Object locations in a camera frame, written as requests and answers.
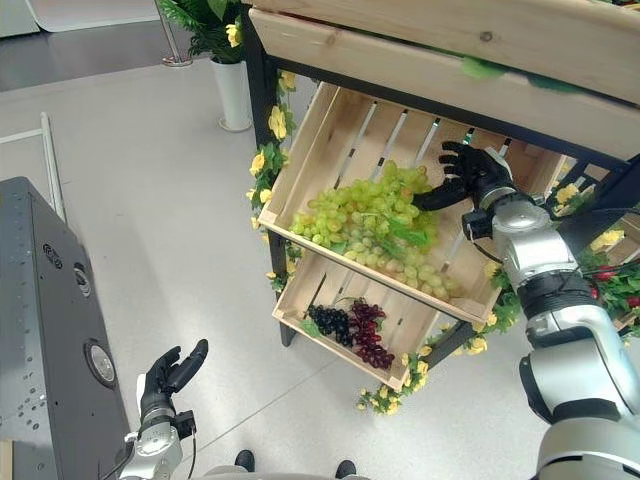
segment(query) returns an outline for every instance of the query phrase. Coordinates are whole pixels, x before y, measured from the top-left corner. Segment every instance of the crate shelf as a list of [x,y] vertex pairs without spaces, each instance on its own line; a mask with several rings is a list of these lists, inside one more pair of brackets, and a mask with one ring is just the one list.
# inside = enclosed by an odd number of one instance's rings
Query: crate shelf
[[[300,323],[310,305],[332,306],[338,302],[337,308],[344,308],[346,301],[342,299],[352,297],[365,298],[369,304],[379,305],[387,314],[379,334],[381,345],[395,355],[389,370],[364,363],[354,353],[357,347],[343,347],[330,337],[310,337],[301,328]],[[399,389],[408,375],[408,368],[402,365],[402,354],[415,353],[420,349],[439,313],[322,255],[306,252],[295,277],[280,296],[273,316],[391,388]]]
[[321,191],[374,178],[385,161],[398,166],[424,165],[430,183],[439,185],[444,174],[438,163],[444,140],[471,137],[477,148],[493,147],[505,153],[516,183],[527,191],[546,192],[562,163],[562,156],[472,126],[322,84],[290,153],[290,165],[280,174],[273,197],[259,221],[306,249],[315,251],[397,292],[468,322],[484,322],[497,298],[484,274],[486,258],[461,236],[460,218],[471,201],[440,211],[439,242],[428,261],[458,281],[465,297],[450,303],[404,285],[376,270],[289,232],[293,215]]

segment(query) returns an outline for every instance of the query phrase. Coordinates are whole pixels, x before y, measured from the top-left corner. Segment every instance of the black metal frame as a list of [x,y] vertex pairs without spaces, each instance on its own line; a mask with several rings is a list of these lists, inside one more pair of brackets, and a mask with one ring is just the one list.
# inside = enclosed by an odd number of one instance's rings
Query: black metal frame
[[[278,81],[278,69],[282,69],[350,90],[356,90],[416,110],[450,118],[576,158],[578,162],[565,177],[565,184],[569,181],[575,181],[581,176],[586,179],[585,185],[595,183],[594,179],[584,174],[585,168],[589,164],[605,168],[610,171],[610,174],[600,184],[593,209],[630,207],[640,202],[640,188],[636,187],[640,185],[640,155],[626,162],[623,159],[612,157],[611,155],[595,151],[588,147],[567,142],[496,118],[487,117],[476,112],[366,82],[347,75],[271,56],[265,52],[251,23],[248,14],[249,8],[251,8],[249,5],[243,5],[242,22],[257,145],[266,144],[274,140],[267,126],[267,119],[272,106],[277,102],[276,83]],[[623,212],[611,213],[598,216],[595,218],[595,221],[590,220],[589,222],[580,222],[577,219],[570,220],[561,225],[559,231],[565,236],[574,251],[578,251],[588,245],[589,242],[623,215]],[[280,235],[271,231],[269,232],[269,249],[271,252],[273,271],[276,274],[284,273],[286,271],[285,242]],[[289,346],[295,331],[284,324],[281,324],[280,328],[282,343],[285,346]],[[435,366],[469,340],[473,336],[473,333],[471,324],[458,321],[453,328],[442,335],[434,346],[431,354],[427,357],[429,365],[431,367]]]

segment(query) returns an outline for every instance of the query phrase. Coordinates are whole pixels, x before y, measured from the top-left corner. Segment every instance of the wooden display stand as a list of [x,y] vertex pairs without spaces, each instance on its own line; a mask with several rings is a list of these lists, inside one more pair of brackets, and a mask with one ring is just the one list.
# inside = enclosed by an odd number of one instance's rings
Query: wooden display stand
[[[253,4],[244,9],[243,22],[257,144],[272,139],[267,118],[276,104],[278,68],[326,82],[259,219],[269,229],[275,273],[285,271],[285,238],[307,251],[274,311],[284,345],[302,332],[309,305],[332,304],[347,290],[384,304],[394,320],[385,322],[383,344],[396,358],[420,348],[438,312],[457,319],[428,356],[432,367],[473,335],[471,323],[486,321],[499,292],[484,276],[486,259],[466,240],[458,241],[468,202],[442,211],[441,240],[430,253],[429,262],[465,289],[463,298],[448,302],[289,232],[293,214],[309,199],[336,184],[374,178],[380,162],[425,165],[437,185],[443,178],[436,160],[440,143],[462,141],[471,132],[472,146],[501,151],[525,191],[548,195],[569,156],[577,161],[561,185],[580,178],[585,187],[598,184],[597,206],[640,201],[640,191],[629,188],[640,181],[640,156],[628,160],[640,151],[640,110],[633,105],[640,103],[640,14],[576,0],[490,0],[482,8],[460,0]],[[585,90],[565,94],[535,87],[520,72],[473,78],[461,70],[458,54]],[[560,231],[579,250],[620,216],[567,221]],[[381,371],[328,338],[314,341],[391,387],[406,378],[399,361]]]

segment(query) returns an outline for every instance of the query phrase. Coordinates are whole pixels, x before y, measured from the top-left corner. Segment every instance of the black shoe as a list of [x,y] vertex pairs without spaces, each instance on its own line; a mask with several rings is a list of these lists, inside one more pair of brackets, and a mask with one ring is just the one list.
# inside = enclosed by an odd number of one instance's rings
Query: black shoe
[[242,450],[236,457],[236,461],[233,462],[233,464],[244,467],[247,472],[256,471],[256,459],[251,450]]
[[351,460],[343,460],[336,470],[336,478],[344,478],[347,475],[355,475],[356,466]]

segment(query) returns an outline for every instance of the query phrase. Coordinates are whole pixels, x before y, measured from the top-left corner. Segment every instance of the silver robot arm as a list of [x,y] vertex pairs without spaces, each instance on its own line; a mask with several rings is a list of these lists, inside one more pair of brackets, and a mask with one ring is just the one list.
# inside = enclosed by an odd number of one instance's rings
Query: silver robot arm
[[529,405],[552,425],[534,478],[640,478],[640,379],[571,250],[495,151],[443,148],[457,154],[440,159],[445,183],[414,204],[436,210],[470,196],[467,238],[493,238],[521,300],[533,351],[521,360],[520,377]]

